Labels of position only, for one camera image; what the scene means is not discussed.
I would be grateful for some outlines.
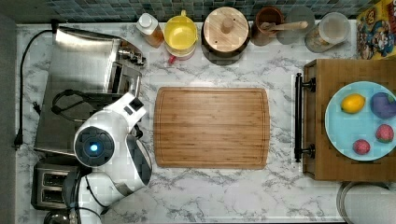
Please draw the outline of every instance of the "yellow bowl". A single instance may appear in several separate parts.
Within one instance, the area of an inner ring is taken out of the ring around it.
[[[165,25],[164,37],[166,44],[181,54],[191,52],[198,39],[197,28],[194,22],[182,10],[180,16],[171,18]]]

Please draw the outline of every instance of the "purple fruit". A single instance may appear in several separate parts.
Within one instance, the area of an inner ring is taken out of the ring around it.
[[[376,93],[370,101],[373,113],[381,119],[390,119],[396,115],[396,101],[393,96],[384,93]]]

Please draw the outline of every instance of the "pot lid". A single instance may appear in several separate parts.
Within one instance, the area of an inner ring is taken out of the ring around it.
[[[204,23],[207,44],[221,52],[239,49],[248,38],[248,30],[245,16],[232,7],[220,7],[212,11]]]

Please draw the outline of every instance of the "red fruit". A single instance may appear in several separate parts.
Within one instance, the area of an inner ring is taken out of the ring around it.
[[[382,143],[389,143],[393,141],[393,136],[393,129],[388,124],[381,124],[375,133],[376,139]]]
[[[367,154],[370,151],[370,144],[364,139],[359,139],[353,144],[353,150],[359,155]]]

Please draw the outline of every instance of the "tray handle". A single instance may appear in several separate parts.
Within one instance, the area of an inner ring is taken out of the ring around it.
[[[315,145],[311,144],[308,148],[303,148],[303,88],[309,88],[311,92],[317,89],[317,82],[312,77],[308,82],[303,82],[301,73],[297,73],[295,89],[296,89],[296,103],[295,103],[295,118],[294,118],[294,159],[296,162],[301,161],[303,153],[307,153],[311,158],[315,158]]]

